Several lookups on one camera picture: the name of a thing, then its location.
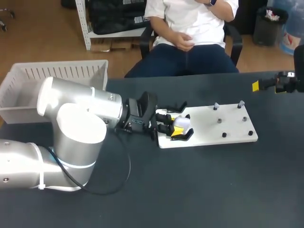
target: white t-shirt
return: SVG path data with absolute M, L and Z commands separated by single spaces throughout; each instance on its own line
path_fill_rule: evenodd
M 230 4 L 235 17 L 238 0 L 224 1 Z M 225 47 L 224 21 L 195 0 L 147 0 L 145 17 L 165 19 L 173 31 L 191 36 L 195 45 L 219 44 Z M 157 37 L 154 46 L 162 43 L 173 45 L 165 38 Z

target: hand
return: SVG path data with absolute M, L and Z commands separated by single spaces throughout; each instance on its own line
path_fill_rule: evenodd
M 170 42 L 182 51 L 190 51 L 194 46 L 194 43 L 189 42 L 192 37 L 185 33 L 174 32 L 171 37 Z
M 210 4 L 210 0 L 195 0 L 195 1 L 202 4 Z

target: cable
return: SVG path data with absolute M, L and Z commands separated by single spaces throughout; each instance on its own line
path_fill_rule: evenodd
M 122 144 L 123 146 L 123 151 L 126 151 L 127 153 L 127 157 L 128 157 L 128 162 L 129 162 L 129 171 L 128 171 L 128 175 L 126 176 L 126 178 L 124 179 L 124 181 L 119 185 L 117 186 L 115 189 L 113 190 L 110 190 L 110 191 L 107 191 L 107 192 L 95 192 L 95 191 L 91 191 L 89 189 L 87 189 L 85 186 L 83 186 L 81 183 L 79 183 L 78 181 L 76 181 L 74 179 L 74 177 L 72 177 L 68 171 L 65 169 L 65 167 L 63 166 L 63 164 L 59 161 L 57 155 L 48 147 L 46 146 L 42 146 L 44 147 L 45 149 L 47 149 L 47 151 L 52 155 L 52 157 L 55 159 L 56 163 L 58 164 L 58 166 L 62 169 L 62 171 L 65 173 L 65 175 L 75 184 L 77 185 L 78 187 L 80 187 L 82 190 L 88 192 L 88 193 L 91 193 L 93 195 L 99 195 L 99 196 L 108 196 L 108 195 L 113 195 L 115 193 L 118 193 L 121 189 L 123 189 L 123 187 L 125 186 L 126 182 L 129 180 L 129 177 L 130 177 L 130 174 L 131 174 L 131 157 L 130 157 L 130 154 L 129 152 L 126 150 L 126 146 L 125 144 L 123 143 L 122 139 L 118 136 L 118 134 L 115 134 L 115 136 L 117 137 L 117 139 L 119 140 L 119 142 Z

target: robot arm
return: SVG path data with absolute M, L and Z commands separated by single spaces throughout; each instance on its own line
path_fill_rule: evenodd
M 53 152 L 83 186 L 90 179 L 108 129 L 157 138 L 157 131 L 161 132 L 163 127 L 157 125 L 156 121 L 162 120 L 155 117 L 156 108 L 157 97 L 151 93 L 123 103 L 118 94 L 53 77 L 43 82 L 37 102 L 39 115 L 52 123 Z M 178 135 L 171 129 L 168 134 L 176 140 Z M 80 189 L 48 150 L 34 143 L 0 140 L 0 188 Z
M 294 51 L 295 72 L 279 72 L 274 78 L 260 79 L 252 85 L 253 92 L 275 87 L 276 93 L 304 93 L 304 45 Z

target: metal shelf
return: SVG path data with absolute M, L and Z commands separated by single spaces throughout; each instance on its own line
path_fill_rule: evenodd
M 91 31 L 90 27 L 87 24 L 85 0 L 76 0 L 76 5 L 77 5 L 77 11 L 78 11 L 82 33 L 85 40 L 85 47 L 87 50 L 91 50 L 91 38 L 140 37 L 144 31 L 144 28 L 139 28 L 125 32 L 97 35 L 93 31 Z

